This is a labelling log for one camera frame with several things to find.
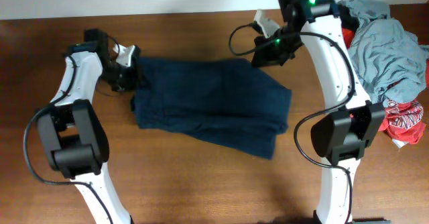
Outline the navy blue shorts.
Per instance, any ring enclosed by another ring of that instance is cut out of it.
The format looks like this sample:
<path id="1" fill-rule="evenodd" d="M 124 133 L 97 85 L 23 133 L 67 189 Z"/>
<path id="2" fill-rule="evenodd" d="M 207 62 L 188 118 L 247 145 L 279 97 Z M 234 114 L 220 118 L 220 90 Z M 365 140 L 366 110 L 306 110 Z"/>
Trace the navy blue shorts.
<path id="1" fill-rule="evenodd" d="M 242 58 L 140 58 L 131 100 L 141 129 L 162 129 L 272 159 L 288 129 L 292 92 Z"/>

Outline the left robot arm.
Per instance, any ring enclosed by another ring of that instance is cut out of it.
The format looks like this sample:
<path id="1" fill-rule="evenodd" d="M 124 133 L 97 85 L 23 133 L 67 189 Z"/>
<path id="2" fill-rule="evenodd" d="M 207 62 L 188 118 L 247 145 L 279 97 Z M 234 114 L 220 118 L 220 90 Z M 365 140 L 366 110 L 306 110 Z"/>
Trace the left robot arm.
<path id="1" fill-rule="evenodd" d="M 98 82 L 107 82 L 117 93 L 137 86 L 136 45 L 122 46 L 100 29 L 84 31 L 84 41 L 64 53 L 66 70 L 53 99 L 27 124 L 23 153 L 29 161 L 28 137 L 35 125 L 52 170 L 63 181 L 46 180 L 31 170 L 40 182 L 51 186 L 75 186 L 96 223 L 132 223 L 109 175 L 109 142 L 93 108 Z"/>

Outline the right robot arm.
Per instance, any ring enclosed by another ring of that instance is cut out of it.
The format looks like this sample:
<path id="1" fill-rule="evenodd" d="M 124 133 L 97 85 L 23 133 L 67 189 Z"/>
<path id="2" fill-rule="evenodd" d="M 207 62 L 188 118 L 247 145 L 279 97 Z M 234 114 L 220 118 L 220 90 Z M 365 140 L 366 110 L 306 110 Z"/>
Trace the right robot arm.
<path id="1" fill-rule="evenodd" d="M 251 64 L 255 68 L 283 65 L 305 46 L 313 61 L 324 97 L 324 109 L 300 120 L 294 133 L 319 117 L 310 138 L 321 167 L 321 190 L 312 223 L 352 223 L 353 182 L 365 150 L 385 119 L 381 103 L 372 103 L 351 64 L 335 0 L 278 0 L 280 26 L 257 11 L 251 24 L 259 36 Z"/>

